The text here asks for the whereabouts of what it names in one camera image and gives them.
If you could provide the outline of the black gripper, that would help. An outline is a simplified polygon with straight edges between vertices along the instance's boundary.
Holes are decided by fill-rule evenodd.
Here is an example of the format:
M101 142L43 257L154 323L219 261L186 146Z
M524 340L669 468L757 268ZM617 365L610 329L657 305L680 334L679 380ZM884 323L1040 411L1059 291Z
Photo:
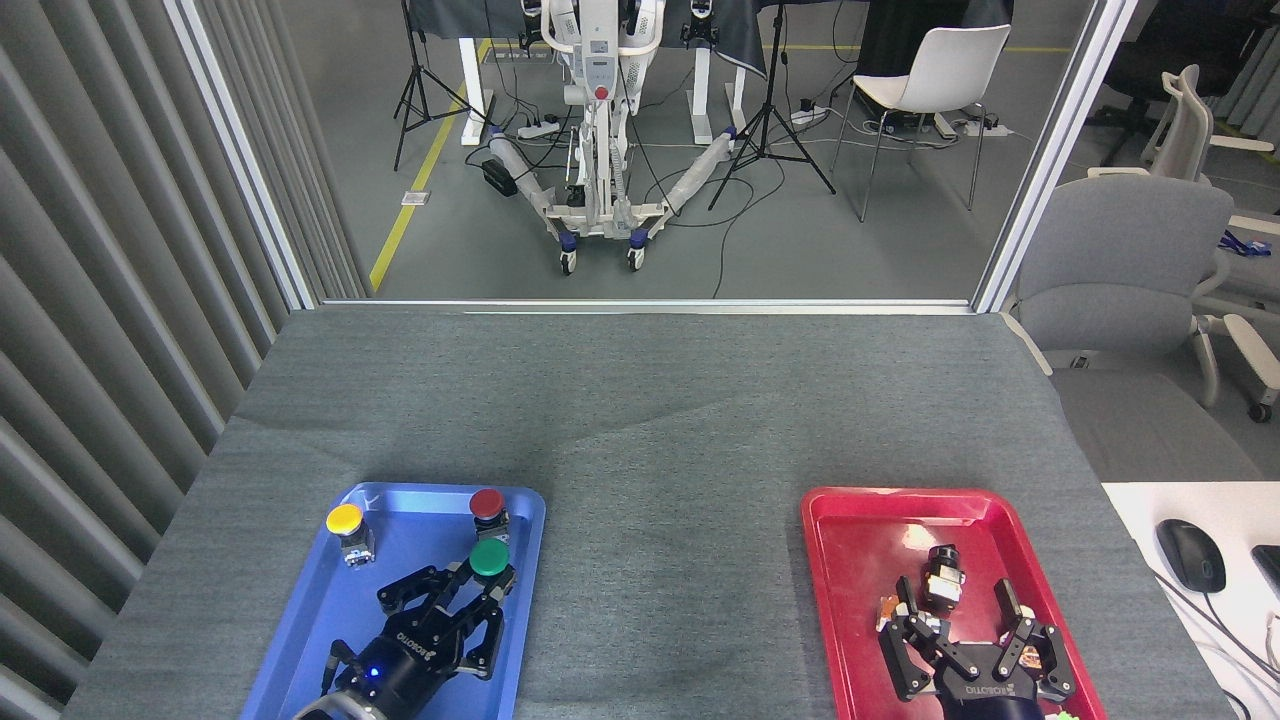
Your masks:
M470 562L428 565L378 592L387 621L356 653L334 641L325 665L326 719L413 719L457 673L492 679L504 629L502 605L516 575L489 578L480 593L449 615L449 603L474 578ZM480 642L462 653L480 625Z
M977 678L977 664L948 638L950 621L918 607L908 577L896 580L896 601L878 638L901 701L937 694L945 719L1044 719L1038 694L1065 701L1076 692L1060 629L1041 623L1020 603L1009 578L993 591L1009 628L998 643L993 675ZM1028 646L1039 659L1036 673L1021 664Z

